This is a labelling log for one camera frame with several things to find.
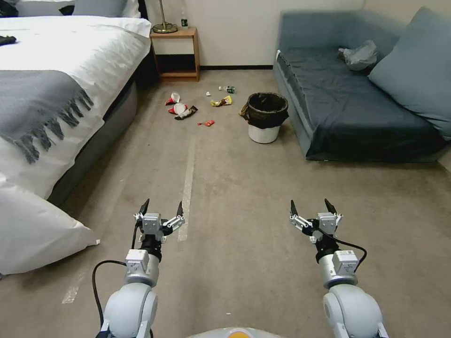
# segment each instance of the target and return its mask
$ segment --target wall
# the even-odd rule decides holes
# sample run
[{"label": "wall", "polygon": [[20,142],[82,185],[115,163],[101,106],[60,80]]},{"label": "wall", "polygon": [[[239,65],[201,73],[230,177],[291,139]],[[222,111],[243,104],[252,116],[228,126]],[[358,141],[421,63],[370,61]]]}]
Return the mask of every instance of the wall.
[{"label": "wall", "polygon": [[[364,0],[163,0],[166,21],[180,25],[182,4],[199,34],[201,65],[270,65],[284,9],[360,9]],[[161,23],[158,0],[146,0]]]},{"label": "wall", "polygon": [[[365,9],[409,23],[421,6],[426,6],[451,18],[451,1],[449,0],[366,0]],[[445,153],[439,162],[448,171],[451,171],[451,150]]]}]

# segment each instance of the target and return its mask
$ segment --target tape line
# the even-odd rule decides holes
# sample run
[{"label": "tape line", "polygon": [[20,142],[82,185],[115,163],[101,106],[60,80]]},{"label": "tape line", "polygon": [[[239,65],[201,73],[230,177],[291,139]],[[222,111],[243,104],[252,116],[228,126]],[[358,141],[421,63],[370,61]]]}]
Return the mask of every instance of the tape line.
[{"label": "tape line", "polygon": [[85,278],[87,266],[84,266],[82,269],[79,269],[70,283],[69,288],[67,289],[64,298],[62,299],[61,304],[72,304],[77,296],[78,289],[80,287],[81,282]]},{"label": "tape line", "polygon": [[177,240],[179,242],[188,239],[188,225],[189,225],[189,206],[191,203],[191,191],[193,190],[193,176],[194,176],[194,160],[196,154],[196,138],[191,139],[188,150],[187,171],[185,174],[185,186],[183,188],[182,205],[183,216],[185,217],[185,224],[179,229]]}]

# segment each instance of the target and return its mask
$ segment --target blanket fringe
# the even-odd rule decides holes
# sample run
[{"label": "blanket fringe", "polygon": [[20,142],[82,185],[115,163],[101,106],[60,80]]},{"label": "blanket fringe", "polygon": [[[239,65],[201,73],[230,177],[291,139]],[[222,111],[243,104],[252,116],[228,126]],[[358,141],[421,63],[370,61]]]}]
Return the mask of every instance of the blanket fringe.
[{"label": "blanket fringe", "polygon": [[[74,114],[78,117],[84,116],[80,111],[77,102],[81,103],[87,110],[91,110],[91,107],[94,105],[94,102],[83,89],[75,94],[75,98],[70,100],[66,107],[58,112],[58,117],[72,128],[79,124],[79,121]],[[48,151],[53,143],[51,138],[47,135],[47,131],[44,127],[47,127],[59,139],[64,139],[64,133],[58,119],[56,118],[51,118],[48,121],[45,121],[41,127],[29,131],[29,134],[23,135],[19,140],[11,139],[10,137],[1,134],[0,137],[9,143],[18,146],[25,155],[27,162],[29,164],[33,164],[39,159],[39,150],[33,145],[33,138],[37,138],[40,141],[45,151]]]}]

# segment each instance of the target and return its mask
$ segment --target trash can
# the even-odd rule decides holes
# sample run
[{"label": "trash can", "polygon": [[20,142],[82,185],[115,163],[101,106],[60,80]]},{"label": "trash can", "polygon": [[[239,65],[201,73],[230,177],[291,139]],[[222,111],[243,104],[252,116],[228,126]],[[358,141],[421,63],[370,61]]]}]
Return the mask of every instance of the trash can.
[{"label": "trash can", "polygon": [[276,140],[282,123],[288,117],[288,101],[272,92],[252,94],[240,114],[249,124],[249,137],[257,143]]}]

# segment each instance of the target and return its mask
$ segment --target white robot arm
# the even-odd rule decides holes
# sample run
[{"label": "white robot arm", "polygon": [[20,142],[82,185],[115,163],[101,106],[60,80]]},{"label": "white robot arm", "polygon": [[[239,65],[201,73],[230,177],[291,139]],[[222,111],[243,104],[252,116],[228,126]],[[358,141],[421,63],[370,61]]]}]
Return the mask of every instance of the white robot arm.
[{"label": "white robot arm", "polygon": [[[158,281],[158,265],[162,258],[161,244],[165,242],[166,236],[185,223],[185,218],[182,202],[177,215],[170,220],[162,220],[158,213],[147,213],[148,205],[149,200],[141,206],[140,212],[134,215],[136,224],[132,248],[125,258],[125,285],[110,296],[104,314],[95,286],[95,272],[103,262],[94,268],[93,288],[101,318],[101,330],[97,338],[153,337],[151,326],[155,320],[158,297],[152,288]],[[134,248],[137,229],[141,231],[140,249]]]},{"label": "white robot arm", "polygon": [[[389,338],[376,301],[356,286],[355,272],[366,257],[366,250],[334,237],[342,215],[328,200],[325,202],[327,213],[306,220],[298,215],[291,201],[290,222],[309,236],[317,248],[316,260],[324,287],[329,290],[323,298],[324,312],[332,331],[336,338]],[[337,243],[361,249],[365,254],[359,260],[354,251],[340,250]]]}]

